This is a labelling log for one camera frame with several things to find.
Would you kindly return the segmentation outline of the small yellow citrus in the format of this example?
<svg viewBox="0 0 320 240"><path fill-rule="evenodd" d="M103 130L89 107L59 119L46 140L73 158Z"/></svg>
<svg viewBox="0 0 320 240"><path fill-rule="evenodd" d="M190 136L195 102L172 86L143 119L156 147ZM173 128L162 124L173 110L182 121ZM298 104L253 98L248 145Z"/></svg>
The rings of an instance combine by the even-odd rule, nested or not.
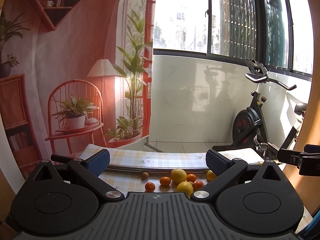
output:
<svg viewBox="0 0 320 240"><path fill-rule="evenodd" d="M206 174L206 178L207 178L207 181L210 182L216 179L217 175L213 171L209 170Z"/></svg>

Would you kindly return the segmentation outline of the orange tangerine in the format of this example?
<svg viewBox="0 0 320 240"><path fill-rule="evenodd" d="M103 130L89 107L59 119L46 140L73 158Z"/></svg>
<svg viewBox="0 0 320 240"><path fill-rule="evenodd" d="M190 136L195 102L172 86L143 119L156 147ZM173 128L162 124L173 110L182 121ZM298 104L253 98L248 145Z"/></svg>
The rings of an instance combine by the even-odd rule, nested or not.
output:
<svg viewBox="0 0 320 240"><path fill-rule="evenodd" d="M145 187L145 191L149 193L154 192L156 189L155 184L152 182L147 182L144 187Z"/></svg>
<svg viewBox="0 0 320 240"><path fill-rule="evenodd" d="M161 186L163 187L168 187L170 186L171 184L171 178L170 177L162 177L160 180L159 180L159 183Z"/></svg>
<svg viewBox="0 0 320 240"><path fill-rule="evenodd" d="M187 175L187 181L191 181L192 183L194 183L197 180L196 175L195 174L188 174Z"/></svg>
<svg viewBox="0 0 320 240"><path fill-rule="evenodd" d="M204 185L205 185L204 182L200 180L195 181L195 183L193 184L194 191L201 189L202 187L204 187Z"/></svg>

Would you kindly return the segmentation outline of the large yellow orange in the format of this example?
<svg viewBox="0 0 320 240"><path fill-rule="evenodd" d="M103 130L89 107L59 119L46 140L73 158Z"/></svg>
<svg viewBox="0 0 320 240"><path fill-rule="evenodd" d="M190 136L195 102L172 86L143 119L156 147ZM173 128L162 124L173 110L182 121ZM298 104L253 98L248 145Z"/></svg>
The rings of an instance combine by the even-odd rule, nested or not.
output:
<svg viewBox="0 0 320 240"><path fill-rule="evenodd" d="M193 185L189 181L183 181L179 183L176 187L177 192L183 192L185 195L190 198L191 194L193 193Z"/></svg>

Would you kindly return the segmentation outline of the plaid floral tablecloth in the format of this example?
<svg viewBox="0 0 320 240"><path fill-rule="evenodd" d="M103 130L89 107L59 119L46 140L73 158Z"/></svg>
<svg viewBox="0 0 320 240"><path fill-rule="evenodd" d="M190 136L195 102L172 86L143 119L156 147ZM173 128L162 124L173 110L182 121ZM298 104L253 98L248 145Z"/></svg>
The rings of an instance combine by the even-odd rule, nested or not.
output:
<svg viewBox="0 0 320 240"><path fill-rule="evenodd" d="M119 166L135 166L135 167L163 167L163 168L192 168L207 167L206 153L161 153L124 150L116 148L103 148L97 145L88 144L82 153L75 155L76 157L87 159L102 149L107 149L111 156L110 165ZM231 150L221 153L228 159L241 158L248 164L260 164L263 159L257 155L252 149ZM170 174L149 174L148 180L141 180L142 173L126 173L105 171L100 178L109 183L123 194L129 191L144 191L144 185L147 181L151 181L156 185L156 192L175 191L175 187L160 188L159 179L162 176L170 176ZM204 181L206 184L206 173L196 174L197 180ZM302 231L312 221L312 216L306 208L304 208L303 218L301 219L296 233Z"/></svg>

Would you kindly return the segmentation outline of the black exercise bike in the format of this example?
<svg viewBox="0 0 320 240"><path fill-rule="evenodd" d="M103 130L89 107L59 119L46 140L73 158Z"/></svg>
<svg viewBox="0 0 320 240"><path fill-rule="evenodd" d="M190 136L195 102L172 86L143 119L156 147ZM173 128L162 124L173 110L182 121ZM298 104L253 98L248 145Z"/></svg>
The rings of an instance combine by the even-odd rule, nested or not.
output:
<svg viewBox="0 0 320 240"><path fill-rule="evenodd" d="M289 91L297 88L296 85L289 87L276 79L270 78L265 66L254 59L245 59L245 63L249 68L246 78L257 85L272 82ZM276 160L279 148L269 142L262 112L263 103L266 102L267 98L257 90L252 91L251 96L253 98L250 106L240 111L233 122L233 143L213 146L213 150L221 152L251 148L265 160Z"/></svg>

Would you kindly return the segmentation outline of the yellow lemon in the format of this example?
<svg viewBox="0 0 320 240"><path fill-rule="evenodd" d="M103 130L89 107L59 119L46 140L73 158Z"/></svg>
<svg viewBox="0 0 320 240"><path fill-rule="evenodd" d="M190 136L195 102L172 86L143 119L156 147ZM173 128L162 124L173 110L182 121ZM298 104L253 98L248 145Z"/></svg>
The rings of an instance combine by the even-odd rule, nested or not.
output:
<svg viewBox="0 0 320 240"><path fill-rule="evenodd" d="M187 179L187 173L183 169L173 169L171 171L171 179L174 183L179 184Z"/></svg>

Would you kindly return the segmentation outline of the long metal pole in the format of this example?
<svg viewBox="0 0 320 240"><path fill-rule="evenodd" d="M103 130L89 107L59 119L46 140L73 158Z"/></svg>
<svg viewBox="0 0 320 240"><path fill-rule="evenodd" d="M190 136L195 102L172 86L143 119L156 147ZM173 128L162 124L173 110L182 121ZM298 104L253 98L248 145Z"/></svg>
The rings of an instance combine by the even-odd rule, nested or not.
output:
<svg viewBox="0 0 320 240"><path fill-rule="evenodd" d="M119 166L119 165L110 165L106 171L114 171L114 172L126 172L126 173L143 173L148 172L149 174L171 174L171 171L177 169L173 168L163 168L163 167L135 167L135 166ZM179 169L184 170L187 173L193 174L202 174L209 171L208 167L192 167L192 168L182 168Z"/></svg>

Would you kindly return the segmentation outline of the brown kiwi on table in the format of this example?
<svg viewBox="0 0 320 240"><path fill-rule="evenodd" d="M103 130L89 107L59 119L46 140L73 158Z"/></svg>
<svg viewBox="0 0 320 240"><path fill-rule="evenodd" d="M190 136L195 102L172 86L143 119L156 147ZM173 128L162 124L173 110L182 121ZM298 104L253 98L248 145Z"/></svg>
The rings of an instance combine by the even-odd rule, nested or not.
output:
<svg viewBox="0 0 320 240"><path fill-rule="evenodd" d="M147 180L149 178L149 173L148 172L143 172L142 173L142 180Z"/></svg>

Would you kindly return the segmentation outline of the printed room backdrop cloth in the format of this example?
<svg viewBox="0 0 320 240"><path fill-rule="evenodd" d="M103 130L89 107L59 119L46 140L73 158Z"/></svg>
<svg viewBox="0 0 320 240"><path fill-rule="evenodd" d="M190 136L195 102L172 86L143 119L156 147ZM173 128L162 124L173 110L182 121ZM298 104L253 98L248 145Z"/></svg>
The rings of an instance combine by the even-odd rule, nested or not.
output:
<svg viewBox="0 0 320 240"><path fill-rule="evenodd" d="M1 118L23 177L149 135L155 1L4 1Z"/></svg>

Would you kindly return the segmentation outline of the window frame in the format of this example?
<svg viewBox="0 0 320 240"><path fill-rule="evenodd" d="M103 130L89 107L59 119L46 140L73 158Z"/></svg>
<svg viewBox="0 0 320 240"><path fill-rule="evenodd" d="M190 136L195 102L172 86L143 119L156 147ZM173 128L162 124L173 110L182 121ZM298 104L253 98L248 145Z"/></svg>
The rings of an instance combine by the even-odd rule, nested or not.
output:
<svg viewBox="0 0 320 240"><path fill-rule="evenodd" d="M308 0L156 0L154 53L243 64L310 79Z"/></svg>

